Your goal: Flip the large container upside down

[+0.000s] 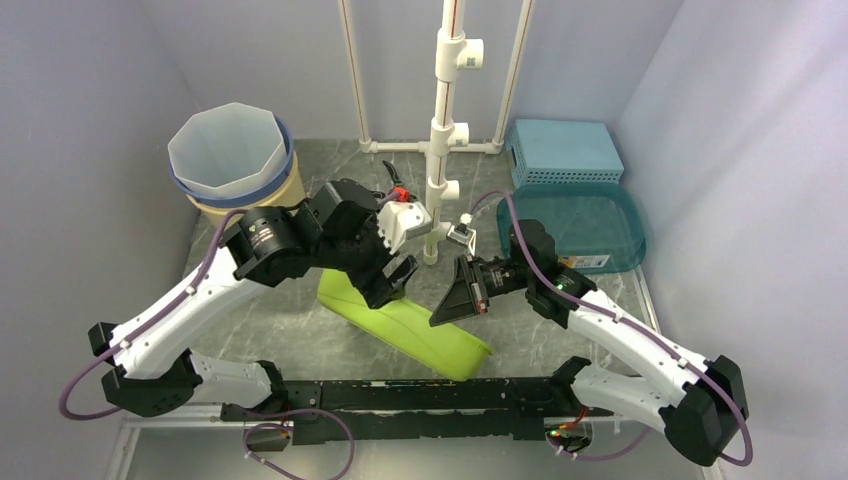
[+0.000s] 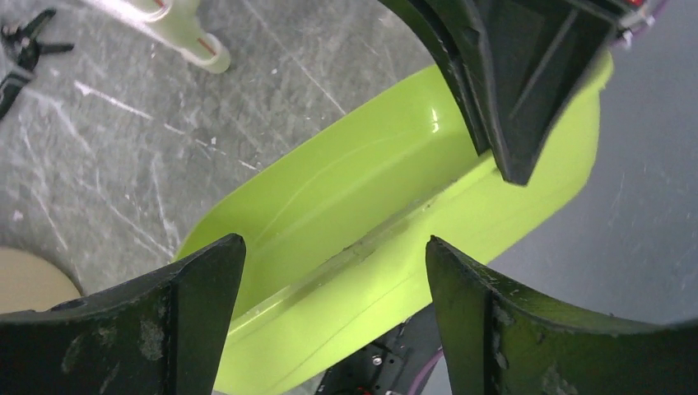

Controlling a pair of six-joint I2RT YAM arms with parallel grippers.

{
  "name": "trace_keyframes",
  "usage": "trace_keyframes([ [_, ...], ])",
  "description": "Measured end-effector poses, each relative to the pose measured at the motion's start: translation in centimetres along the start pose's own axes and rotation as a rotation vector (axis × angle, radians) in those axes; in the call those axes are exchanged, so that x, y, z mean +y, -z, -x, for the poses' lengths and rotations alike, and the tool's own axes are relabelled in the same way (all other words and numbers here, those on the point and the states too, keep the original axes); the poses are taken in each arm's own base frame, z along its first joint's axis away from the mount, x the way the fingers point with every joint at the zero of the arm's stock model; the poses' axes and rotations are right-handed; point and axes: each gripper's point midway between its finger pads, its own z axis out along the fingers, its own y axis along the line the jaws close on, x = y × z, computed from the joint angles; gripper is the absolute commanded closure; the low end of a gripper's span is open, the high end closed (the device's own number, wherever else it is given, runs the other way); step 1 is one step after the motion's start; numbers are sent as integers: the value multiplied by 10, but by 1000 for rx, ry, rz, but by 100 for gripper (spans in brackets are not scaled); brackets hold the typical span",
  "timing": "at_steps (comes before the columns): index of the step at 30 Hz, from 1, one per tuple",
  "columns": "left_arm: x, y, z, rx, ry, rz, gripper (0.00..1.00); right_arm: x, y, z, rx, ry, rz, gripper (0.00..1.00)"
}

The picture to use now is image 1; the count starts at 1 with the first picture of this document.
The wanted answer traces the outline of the lime green plastic tub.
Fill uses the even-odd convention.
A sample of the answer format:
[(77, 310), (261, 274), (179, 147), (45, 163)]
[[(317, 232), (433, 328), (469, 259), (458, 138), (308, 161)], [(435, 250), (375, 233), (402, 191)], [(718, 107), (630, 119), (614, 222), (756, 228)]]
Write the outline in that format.
[(430, 310), (407, 298), (370, 309), (340, 271), (323, 271), (317, 299), (352, 325), (453, 381), (472, 378), (493, 353), (486, 342), (454, 324), (430, 326)]

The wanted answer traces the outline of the beige plastic bucket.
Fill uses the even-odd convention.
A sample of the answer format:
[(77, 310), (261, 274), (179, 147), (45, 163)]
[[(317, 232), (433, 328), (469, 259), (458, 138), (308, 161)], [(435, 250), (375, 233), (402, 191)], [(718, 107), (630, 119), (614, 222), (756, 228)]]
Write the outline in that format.
[[(299, 172), (299, 160), (297, 153), (294, 153), (292, 157), (292, 170), (286, 180), (275, 191), (256, 202), (237, 206), (237, 209), (251, 209), (265, 206), (291, 207), (305, 197), (306, 192)], [(212, 207), (199, 203), (190, 196), (188, 196), (188, 200), (210, 221), (213, 227), (219, 227), (224, 222), (226, 214), (231, 211), (231, 208)]]

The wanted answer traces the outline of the light blue perforated basket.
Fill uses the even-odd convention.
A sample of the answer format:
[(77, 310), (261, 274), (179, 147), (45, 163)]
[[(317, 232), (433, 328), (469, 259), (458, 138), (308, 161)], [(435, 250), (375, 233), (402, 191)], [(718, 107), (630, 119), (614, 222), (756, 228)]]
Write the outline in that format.
[(562, 183), (618, 183), (624, 165), (600, 122), (518, 119), (504, 143), (517, 187)]

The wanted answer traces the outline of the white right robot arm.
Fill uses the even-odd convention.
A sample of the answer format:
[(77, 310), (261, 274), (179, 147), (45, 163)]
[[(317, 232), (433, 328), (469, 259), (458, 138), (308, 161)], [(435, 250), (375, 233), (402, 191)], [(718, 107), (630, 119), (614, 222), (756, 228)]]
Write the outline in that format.
[(482, 315), (492, 298), (520, 291), (532, 310), (606, 348), (635, 371), (616, 374), (574, 356), (546, 381), (557, 411), (574, 415), (600, 408), (660, 432), (689, 461), (711, 466), (731, 458), (724, 450), (740, 435), (753, 459), (740, 367), (720, 355), (710, 360), (656, 333), (593, 281), (561, 263), (554, 239), (537, 220), (521, 220), (509, 233), (506, 258), (464, 255), (455, 279), (429, 322), (441, 326)]

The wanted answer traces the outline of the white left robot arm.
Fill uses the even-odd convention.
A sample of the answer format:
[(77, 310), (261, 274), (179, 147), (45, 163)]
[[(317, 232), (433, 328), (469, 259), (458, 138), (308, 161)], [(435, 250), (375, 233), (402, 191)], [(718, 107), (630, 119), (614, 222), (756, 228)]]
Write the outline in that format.
[(229, 213), (189, 277), (135, 318), (91, 328), (92, 350), (109, 365), (106, 400), (141, 417), (193, 402), (279, 417), (289, 394), (274, 363), (216, 360), (193, 343), (236, 307), (313, 269), (345, 274), (370, 309), (400, 299), (418, 263), (399, 250), (431, 224), (422, 204), (378, 197), (350, 179), (292, 207)]

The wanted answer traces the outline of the teal translucent plastic tub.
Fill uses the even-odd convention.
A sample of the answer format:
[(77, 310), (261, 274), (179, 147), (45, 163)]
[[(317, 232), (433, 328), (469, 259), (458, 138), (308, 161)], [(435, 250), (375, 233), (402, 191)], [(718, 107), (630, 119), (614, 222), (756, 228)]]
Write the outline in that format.
[(639, 211), (616, 183), (525, 185), (512, 200), (521, 220), (543, 225), (558, 261), (584, 275), (627, 272), (645, 257)]

